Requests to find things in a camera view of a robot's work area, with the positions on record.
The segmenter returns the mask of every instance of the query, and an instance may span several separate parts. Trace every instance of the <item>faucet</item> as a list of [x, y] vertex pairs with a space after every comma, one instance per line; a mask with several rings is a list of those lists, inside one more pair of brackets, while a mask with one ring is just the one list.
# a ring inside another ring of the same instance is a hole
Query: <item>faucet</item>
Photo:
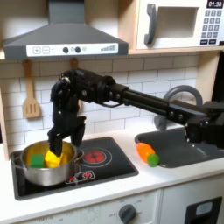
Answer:
[[[201, 106], [203, 104], [203, 99], [200, 92], [195, 87], [186, 86], [186, 85], [172, 88], [165, 94], [164, 99], [170, 100], [175, 94], [181, 93], [181, 92], [187, 92], [194, 95], [197, 105]], [[171, 123], [171, 122], [169, 121], [167, 122], [167, 119], [162, 115], [156, 115], [154, 118], [154, 123], [157, 129], [166, 130], [167, 123]]]

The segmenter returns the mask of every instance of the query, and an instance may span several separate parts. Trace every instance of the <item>range hood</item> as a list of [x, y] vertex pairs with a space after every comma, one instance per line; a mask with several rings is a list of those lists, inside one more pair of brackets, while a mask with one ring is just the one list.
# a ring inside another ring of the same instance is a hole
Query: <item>range hood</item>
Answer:
[[128, 54], [128, 43], [85, 24], [84, 0], [48, 0], [48, 14], [48, 25], [3, 41], [7, 60]]

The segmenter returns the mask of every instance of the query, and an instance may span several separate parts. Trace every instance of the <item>cooking pot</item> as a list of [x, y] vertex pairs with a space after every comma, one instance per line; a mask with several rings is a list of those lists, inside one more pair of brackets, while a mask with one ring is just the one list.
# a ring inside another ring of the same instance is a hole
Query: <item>cooking pot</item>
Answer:
[[[60, 166], [56, 168], [34, 168], [31, 167], [32, 155], [46, 155], [49, 150], [48, 142], [38, 142], [26, 147], [19, 157], [11, 159], [12, 164], [24, 170], [24, 175], [34, 185], [38, 186], [54, 186], [67, 181], [74, 175], [75, 163], [84, 156], [82, 150], [76, 150], [71, 143], [63, 142], [62, 152], [64, 156], [61, 159]], [[22, 165], [15, 164], [20, 159]]]

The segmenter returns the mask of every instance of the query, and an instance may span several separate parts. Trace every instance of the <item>black robotic arm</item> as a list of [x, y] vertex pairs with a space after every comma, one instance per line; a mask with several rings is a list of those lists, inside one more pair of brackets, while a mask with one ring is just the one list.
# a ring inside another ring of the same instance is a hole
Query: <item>black robotic arm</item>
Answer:
[[[203, 141], [224, 148], [224, 104], [206, 102], [203, 106], [195, 106], [182, 101], [167, 101], [117, 84], [110, 76], [77, 69], [63, 73], [52, 87], [54, 126], [48, 136], [50, 149], [58, 156], [63, 138], [71, 136], [73, 144], [81, 144], [86, 117], [77, 116], [79, 99], [105, 107], [125, 104], [154, 112], [184, 125], [186, 141]], [[117, 105], [109, 106], [106, 104], [109, 101], [117, 102]]]

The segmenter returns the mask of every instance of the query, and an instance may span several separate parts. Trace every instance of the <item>digital clock display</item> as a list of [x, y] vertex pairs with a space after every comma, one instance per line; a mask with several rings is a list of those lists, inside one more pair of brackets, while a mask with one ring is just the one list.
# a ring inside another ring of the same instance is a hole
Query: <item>digital clock display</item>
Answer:
[[208, 9], [222, 9], [224, 0], [208, 0], [207, 8]]

